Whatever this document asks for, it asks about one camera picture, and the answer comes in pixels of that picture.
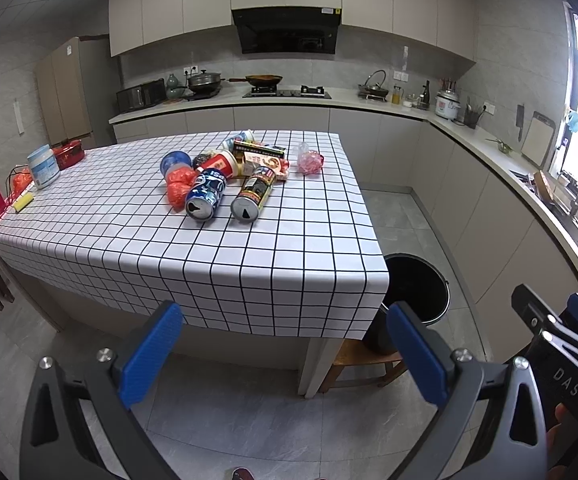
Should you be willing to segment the person's right hand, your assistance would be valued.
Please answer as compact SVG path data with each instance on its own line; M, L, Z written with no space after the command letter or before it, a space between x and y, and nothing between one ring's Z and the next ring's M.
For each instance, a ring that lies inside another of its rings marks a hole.
M559 465L559 460L568 452L578 434L578 423L562 403L556 406L554 417L557 423L547 432L547 480L563 478L566 466Z

